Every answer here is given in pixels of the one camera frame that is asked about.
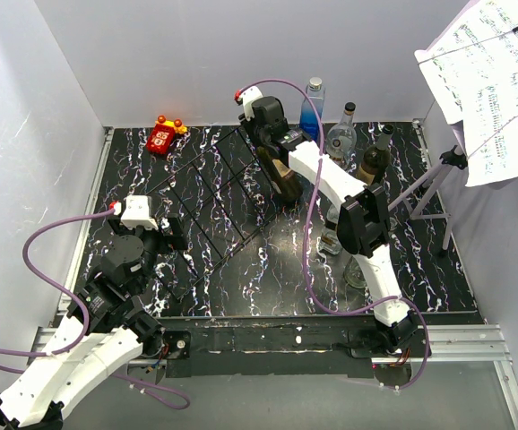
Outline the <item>clear tall glass bottle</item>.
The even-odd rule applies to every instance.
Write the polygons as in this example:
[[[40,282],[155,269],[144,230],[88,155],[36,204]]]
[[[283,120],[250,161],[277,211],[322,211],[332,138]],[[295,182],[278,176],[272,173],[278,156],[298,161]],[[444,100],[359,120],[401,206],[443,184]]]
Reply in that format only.
[[[344,269],[343,278],[347,285],[352,288],[364,289],[367,287],[367,282],[361,267],[353,255],[350,257]]]

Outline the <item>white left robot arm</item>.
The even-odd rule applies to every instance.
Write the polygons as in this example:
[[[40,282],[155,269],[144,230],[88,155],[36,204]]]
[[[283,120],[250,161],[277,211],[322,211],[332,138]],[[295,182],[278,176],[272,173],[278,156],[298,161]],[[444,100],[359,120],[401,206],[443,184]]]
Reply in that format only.
[[[53,338],[17,380],[0,393],[4,429],[59,429],[73,408],[120,366],[156,357],[162,325],[137,308],[162,254],[186,249],[181,219],[159,224],[150,215],[103,212],[114,237],[72,303]]]

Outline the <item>dark wine bottle silver cap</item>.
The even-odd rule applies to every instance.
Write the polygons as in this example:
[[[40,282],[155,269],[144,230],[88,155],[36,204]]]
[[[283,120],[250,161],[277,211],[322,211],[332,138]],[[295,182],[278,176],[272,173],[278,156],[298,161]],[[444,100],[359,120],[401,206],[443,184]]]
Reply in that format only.
[[[366,185],[380,184],[391,162],[390,143],[394,126],[386,124],[376,142],[369,146],[358,165],[355,178]]]

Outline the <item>clear bottle black gold label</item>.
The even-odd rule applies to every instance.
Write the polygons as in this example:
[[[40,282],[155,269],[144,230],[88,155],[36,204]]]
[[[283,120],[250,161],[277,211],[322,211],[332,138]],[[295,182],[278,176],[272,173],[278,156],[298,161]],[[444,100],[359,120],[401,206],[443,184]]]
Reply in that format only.
[[[337,236],[337,226],[339,222],[339,211],[335,206],[331,206],[326,213],[324,226],[322,228],[317,250],[329,255],[338,255],[342,251],[342,246]]]

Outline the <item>blue square glass bottle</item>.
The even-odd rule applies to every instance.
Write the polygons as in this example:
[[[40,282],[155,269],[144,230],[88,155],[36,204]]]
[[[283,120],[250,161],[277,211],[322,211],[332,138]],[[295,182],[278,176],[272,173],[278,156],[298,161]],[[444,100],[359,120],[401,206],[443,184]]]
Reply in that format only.
[[[324,109],[325,87],[323,80],[319,77],[312,77],[306,86],[306,94],[308,99],[304,99],[301,105],[299,127],[316,141],[319,135],[316,117],[322,118]]]

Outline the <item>round clear liquor bottle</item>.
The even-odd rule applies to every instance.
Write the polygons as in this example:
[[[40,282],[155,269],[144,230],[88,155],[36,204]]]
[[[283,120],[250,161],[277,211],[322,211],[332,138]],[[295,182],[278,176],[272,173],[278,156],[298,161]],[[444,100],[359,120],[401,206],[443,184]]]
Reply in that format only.
[[[357,142],[357,133],[353,124],[355,110],[356,104],[347,102],[341,120],[330,129],[325,138],[325,152],[341,168],[348,166],[350,154]]]

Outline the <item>dark green wine bottle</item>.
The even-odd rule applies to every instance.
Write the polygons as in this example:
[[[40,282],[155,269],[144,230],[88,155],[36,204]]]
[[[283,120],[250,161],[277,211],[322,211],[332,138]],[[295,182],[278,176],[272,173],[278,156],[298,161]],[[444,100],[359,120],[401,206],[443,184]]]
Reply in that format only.
[[[273,158],[264,147],[258,147],[256,154],[263,164],[275,193],[286,203],[297,201],[303,193],[303,188],[295,172],[279,159]]]

